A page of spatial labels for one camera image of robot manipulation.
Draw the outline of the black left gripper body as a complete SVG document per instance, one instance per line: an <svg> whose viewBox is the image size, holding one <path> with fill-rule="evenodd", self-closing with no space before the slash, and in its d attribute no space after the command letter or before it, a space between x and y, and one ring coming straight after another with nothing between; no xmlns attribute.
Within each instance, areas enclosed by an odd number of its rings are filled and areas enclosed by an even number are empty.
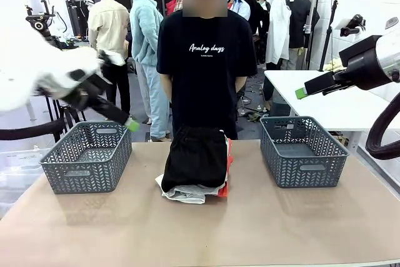
<svg viewBox="0 0 400 267"><path fill-rule="evenodd" d="M76 69L69 72L67 76L75 81L76 85L62 98L65 103L76 109L109 108L109 102L101 97L108 83L97 73L89 76L82 69Z"/></svg>

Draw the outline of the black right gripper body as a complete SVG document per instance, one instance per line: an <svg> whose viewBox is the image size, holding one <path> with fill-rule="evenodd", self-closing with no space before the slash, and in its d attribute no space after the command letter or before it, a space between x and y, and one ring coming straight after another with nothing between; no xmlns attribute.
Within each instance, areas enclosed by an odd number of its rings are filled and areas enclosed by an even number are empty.
<svg viewBox="0 0 400 267"><path fill-rule="evenodd" d="M372 35L339 53L344 71L339 81L362 90L399 82L399 35Z"/></svg>

